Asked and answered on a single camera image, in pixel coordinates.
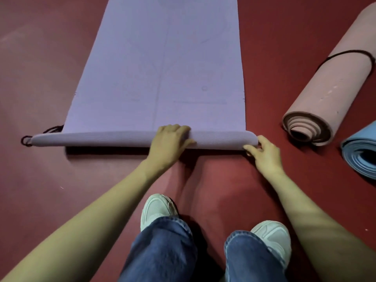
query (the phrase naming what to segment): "hand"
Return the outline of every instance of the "hand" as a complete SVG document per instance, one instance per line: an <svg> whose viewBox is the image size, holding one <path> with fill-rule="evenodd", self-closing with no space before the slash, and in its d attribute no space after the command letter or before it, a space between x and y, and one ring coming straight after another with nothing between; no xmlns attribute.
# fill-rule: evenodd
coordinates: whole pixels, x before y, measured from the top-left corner
<svg viewBox="0 0 376 282"><path fill-rule="evenodd" d="M186 147L196 143L191 138L185 139L185 135L190 130L190 127L178 124L159 127L146 161L157 170L169 169L179 159Z"/></svg>
<svg viewBox="0 0 376 282"><path fill-rule="evenodd" d="M262 135L257 138L261 144L261 148L250 145L243 146L247 151L247 155L255 158L257 170L267 180L274 175L284 174L279 148Z"/></svg>

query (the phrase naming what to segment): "forearm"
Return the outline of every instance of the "forearm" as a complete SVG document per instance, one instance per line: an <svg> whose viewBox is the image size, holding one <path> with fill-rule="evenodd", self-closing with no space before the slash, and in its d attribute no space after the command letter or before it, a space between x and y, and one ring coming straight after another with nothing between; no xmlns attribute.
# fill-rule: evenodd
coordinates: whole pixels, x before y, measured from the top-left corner
<svg viewBox="0 0 376 282"><path fill-rule="evenodd" d="M40 243L3 282L89 281L139 201L162 173L143 161L124 180Z"/></svg>
<svg viewBox="0 0 376 282"><path fill-rule="evenodd" d="M268 178L323 281L373 281L376 254L320 209L287 175Z"/></svg>

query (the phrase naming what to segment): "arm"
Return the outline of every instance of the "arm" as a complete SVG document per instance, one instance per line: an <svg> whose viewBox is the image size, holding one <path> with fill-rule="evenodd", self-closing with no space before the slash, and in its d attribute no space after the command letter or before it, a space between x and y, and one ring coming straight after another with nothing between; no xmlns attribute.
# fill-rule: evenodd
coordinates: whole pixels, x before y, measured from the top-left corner
<svg viewBox="0 0 376 282"><path fill-rule="evenodd" d="M324 282L374 281L376 253L320 209L283 171L279 148L259 136L261 148L245 146L278 194L316 272Z"/></svg>
<svg viewBox="0 0 376 282"><path fill-rule="evenodd" d="M160 127L146 160L29 253L3 282L89 281L157 178L194 141L189 127Z"/></svg>

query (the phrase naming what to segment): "black cord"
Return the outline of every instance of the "black cord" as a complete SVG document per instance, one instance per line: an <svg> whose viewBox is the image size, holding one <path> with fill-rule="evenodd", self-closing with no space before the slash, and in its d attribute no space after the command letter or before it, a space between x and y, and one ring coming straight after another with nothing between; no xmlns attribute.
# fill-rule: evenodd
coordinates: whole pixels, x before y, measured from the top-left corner
<svg viewBox="0 0 376 282"><path fill-rule="evenodd" d="M331 60L332 58L334 58L334 57L336 57L336 56L338 56L338 55L341 55L341 54L345 54L345 53L352 53L352 52L356 52L356 53L361 53L361 54L364 54L364 55L366 55L366 56L368 56L369 58L370 58L370 61L371 61L371 71L370 71L370 73L368 74L368 76L367 76L367 78L372 74L372 72L373 72L373 70L374 70L374 68L375 68L375 62L376 62L376 59L375 59L375 57L370 53L370 52L367 52L367 51L365 51L365 50L346 50L346 51L344 51L344 52L340 52L340 53L336 53L336 54L334 54L334 55L332 55L332 56L329 56L329 57L327 57L319 66L318 66L318 68L317 68L317 70L325 63L325 62L327 62L328 60Z"/></svg>
<svg viewBox="0 0 376 282"><path fill-rule="evenodd" d="M64 125L62 125L62 126L54 126L54 127L49 128L49 129L46 129L43 133L60 133L63 130L63 127L64 127ZM31 135L26 135L26 136L22 137L21 138L21 144L23 146L26 146L26 147L33 146L30 143L31 138L32 138Z"/></svg>

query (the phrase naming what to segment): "rolled pink yoga mat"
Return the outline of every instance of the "rolled pink yoga mat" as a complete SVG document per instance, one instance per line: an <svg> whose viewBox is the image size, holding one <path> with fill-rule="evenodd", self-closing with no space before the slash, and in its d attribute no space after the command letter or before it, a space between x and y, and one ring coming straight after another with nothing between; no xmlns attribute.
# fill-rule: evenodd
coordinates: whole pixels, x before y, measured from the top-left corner
<svg viewBox="0 0 376 282"><path fill-rule="evenodd" d="M296 140L332 141L376 55L376 3L366 7L285 113L284 129Z"/></svg>

